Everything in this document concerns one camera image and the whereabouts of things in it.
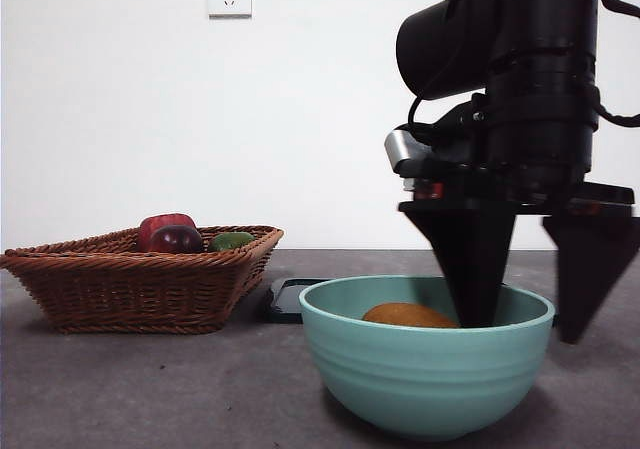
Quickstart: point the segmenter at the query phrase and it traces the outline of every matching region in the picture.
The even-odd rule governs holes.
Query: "green fruit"
[[[255,237],[248,232],[223,232],[211,239],[207,251],[217,252],[237,249],[253,240],[255,240]]]

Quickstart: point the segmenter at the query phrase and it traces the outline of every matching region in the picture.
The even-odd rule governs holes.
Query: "gray table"
[[[553,300],[553,257],[513,253],[506,281]],[[4,273],[2,447],[640,447],[639,262],[580,345],[554,337],[511,414],[439,445],[390,437],[353,416],[324,389],[302,327],[267,323],[260,311],[277,278],[401,273],[440,271],[427,251],[277,250],[225,328],[198,336],[59,335]]]

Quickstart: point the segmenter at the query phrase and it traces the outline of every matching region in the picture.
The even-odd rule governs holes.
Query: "smartphone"
[[[329,279],[312,277],[278,279],[269,288],[271,302],[268,306],[268,318],[271,322],[301,324],[300,293],[307,287]]]

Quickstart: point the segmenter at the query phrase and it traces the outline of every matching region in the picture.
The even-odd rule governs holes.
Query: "brown wicker basket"
[[[78,241],[9,249],[0,268],[16,276],[62,333],[202,334],[224,325],[255,288],[284,234],[269,226],[198,228],[205,247],[221,232],[256,239],[229,251],[135,252],[138,229]]]

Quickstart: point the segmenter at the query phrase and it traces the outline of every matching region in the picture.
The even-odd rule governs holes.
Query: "teal bowl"
[[[429,306],[457,321],[444,278],[335,279],[300,294],[307,346],[346,408],[409,439],[445,441],[509,413],[544,359],[553,305],[502,286],[492,327],[436,329],[366,322],[384,302]]]

